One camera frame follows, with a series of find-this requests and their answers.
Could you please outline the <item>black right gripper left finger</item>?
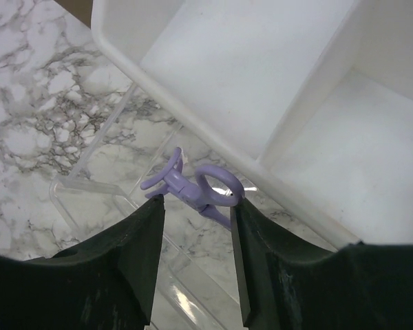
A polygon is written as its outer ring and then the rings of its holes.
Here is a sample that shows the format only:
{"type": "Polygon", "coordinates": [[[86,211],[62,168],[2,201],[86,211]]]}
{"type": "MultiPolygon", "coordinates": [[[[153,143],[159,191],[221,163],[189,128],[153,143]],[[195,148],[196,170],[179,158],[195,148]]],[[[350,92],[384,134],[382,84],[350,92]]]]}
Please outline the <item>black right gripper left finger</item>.
{"type": "Polygon", "coordinates": [[[0,329],[144,329],[164,222],[164,199],[157,196],[50,258],[0,255],[0,329]]]}

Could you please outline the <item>clear plastic drawer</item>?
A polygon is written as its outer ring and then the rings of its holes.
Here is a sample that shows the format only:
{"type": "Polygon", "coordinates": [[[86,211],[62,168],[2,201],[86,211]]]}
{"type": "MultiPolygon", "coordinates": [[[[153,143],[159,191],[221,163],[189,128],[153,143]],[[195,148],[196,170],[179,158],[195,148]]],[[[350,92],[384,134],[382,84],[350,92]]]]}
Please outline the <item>clear plastic drawer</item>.
{"type": "Polygon", "coordinates": [[[130,89],[51,200],[72,232],[108,252],[111,277],[93,277],[82,329],[241,329],[231,234],[172,195],[140,184],[182,149],[184,174],[224,160],[150,98],[130,89]]]}

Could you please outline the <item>purple eyelash curler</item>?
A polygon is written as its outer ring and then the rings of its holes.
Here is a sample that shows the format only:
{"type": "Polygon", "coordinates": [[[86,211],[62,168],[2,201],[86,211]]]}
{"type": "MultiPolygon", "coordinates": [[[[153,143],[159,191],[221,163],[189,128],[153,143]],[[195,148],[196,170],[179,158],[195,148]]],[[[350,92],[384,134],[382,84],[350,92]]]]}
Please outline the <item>purple eyelash curler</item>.
{"type": "Polygon", "coordinates": [[[240,180],[231,172],[212,164],[197,167],[194,172],[195,182],[182,174],[182,149],[176,147],[167,165],[153,177],[140,184],[141,190],[148,190],[162,184],[156,190],[146,194],[150,199],[156,195],[171,194],[190,206],[201,216],[219,223],[227,230],[231,229],[231,220],[224,216],[218,207],[234,207],[245,197],[244,187],[240,180]],[[231,195],[221,195],[213,189],[207,178],[212,177],[222,182],[231,195]]]}

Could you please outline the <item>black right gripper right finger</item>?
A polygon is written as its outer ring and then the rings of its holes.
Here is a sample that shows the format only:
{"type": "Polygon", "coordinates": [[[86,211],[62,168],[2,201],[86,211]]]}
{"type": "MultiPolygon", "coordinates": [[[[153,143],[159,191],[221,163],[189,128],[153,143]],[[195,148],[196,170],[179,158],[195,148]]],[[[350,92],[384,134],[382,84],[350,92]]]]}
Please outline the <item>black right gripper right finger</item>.
{"type": "Polygon", "coordinates": [[[250,201],[231,208],[248,329],[413,329],[413,245],[313,245],[250,201]]]}

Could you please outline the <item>white plastic drawer organizer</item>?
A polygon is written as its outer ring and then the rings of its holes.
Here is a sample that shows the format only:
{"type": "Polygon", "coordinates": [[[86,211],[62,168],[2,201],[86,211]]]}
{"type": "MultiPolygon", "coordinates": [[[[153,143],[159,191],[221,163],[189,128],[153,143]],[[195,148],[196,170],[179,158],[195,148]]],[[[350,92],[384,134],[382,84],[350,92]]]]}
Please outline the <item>white plastic drawer organizer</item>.
{"type": "Polygon", "coordinates": [[[413,1],[95,1],[91,30],[333,246],[413,243],[413,1]]]}

